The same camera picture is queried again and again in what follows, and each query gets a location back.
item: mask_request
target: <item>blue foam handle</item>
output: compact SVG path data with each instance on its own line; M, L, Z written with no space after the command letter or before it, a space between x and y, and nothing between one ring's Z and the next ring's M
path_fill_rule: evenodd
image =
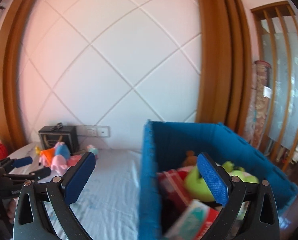
M14 160L12 167L20 168L29 164L32 164L32 158L30 156Z
M85 155L87 156L83 156L75 166L70 167L63 177L65 181L65 176L68 176L64 187L64 200L67 205L78 200L96 166L95 155L91 152L86 152Z
M227 185L203 154L198 155L196 164L215 201L225 206L229 200Z

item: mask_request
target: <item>label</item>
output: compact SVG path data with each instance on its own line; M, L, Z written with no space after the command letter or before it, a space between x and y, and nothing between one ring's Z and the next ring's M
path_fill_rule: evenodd
M271 98L272 89L269 87L263 87L263 96L266 98Z

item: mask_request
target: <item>electrical outlet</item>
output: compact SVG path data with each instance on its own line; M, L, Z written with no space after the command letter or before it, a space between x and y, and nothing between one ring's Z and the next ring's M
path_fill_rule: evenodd
M93 125L76 125L77 135L97 137L97 126Z
M109 126L96 126L98 137L110 137Z
M87 136L97 137L97 128L96 128L96 126L87 126L86 131L87 131Z

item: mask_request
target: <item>wooden floor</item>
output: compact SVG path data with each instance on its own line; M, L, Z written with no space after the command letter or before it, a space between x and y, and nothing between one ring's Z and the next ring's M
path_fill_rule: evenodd
M290 164L286 170L290 181L298 185L298 164ZM287 240L298 227L298 196L286 212L279 218L280 240Z

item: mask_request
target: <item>quilted wall panel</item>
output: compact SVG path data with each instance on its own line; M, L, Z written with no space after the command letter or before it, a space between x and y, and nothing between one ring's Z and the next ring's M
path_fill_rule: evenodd
M26 138L108 125L81 147L140 149L147 119L194 121L200 68L198 0L37 0L17 80Z

